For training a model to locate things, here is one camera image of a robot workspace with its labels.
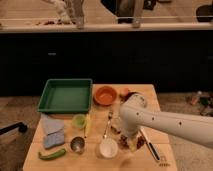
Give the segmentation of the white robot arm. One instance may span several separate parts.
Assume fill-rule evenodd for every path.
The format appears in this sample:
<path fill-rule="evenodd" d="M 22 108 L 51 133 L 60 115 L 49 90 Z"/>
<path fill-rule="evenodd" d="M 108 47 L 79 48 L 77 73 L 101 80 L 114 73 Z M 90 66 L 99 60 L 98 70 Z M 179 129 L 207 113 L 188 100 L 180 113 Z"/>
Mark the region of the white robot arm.
<path fill-rule="evenodd" d="M 146 126 L 213 149 L 213 117 L 149 110 L 140 93 L 120 105 L 119 116 L 128 137 Z"/>

